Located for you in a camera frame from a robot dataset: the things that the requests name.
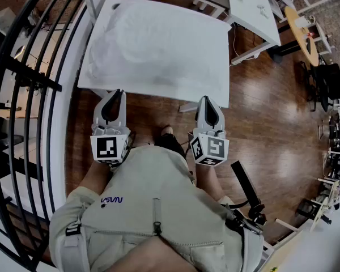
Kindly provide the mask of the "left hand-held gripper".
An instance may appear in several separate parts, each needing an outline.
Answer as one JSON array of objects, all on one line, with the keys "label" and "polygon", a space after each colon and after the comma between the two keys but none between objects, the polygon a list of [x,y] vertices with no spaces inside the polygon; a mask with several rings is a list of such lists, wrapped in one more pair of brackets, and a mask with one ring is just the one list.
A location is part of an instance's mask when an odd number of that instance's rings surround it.
[{"label": "left hand-held gripper", "polygon": [[116,89],[104,95],[93,113],[91,147],[99,163],[121,164],[129,149],[130,129],[99,124],[126,124],[126,93]]}]

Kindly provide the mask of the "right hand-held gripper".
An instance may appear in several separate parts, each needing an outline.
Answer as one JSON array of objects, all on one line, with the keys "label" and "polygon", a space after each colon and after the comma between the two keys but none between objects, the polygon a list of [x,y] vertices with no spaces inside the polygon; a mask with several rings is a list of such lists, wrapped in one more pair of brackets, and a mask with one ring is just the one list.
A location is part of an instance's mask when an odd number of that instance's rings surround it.
[{"label": "right hand-held gripper", "polygon": [[204,130],[210,125],[213,129],[224,124],[224,114],[216,102],[203,96],[197,108],[197,128],[193,130],[190,149],[196,164],[216,167],[228,158],[229,140],[223,130]]}]

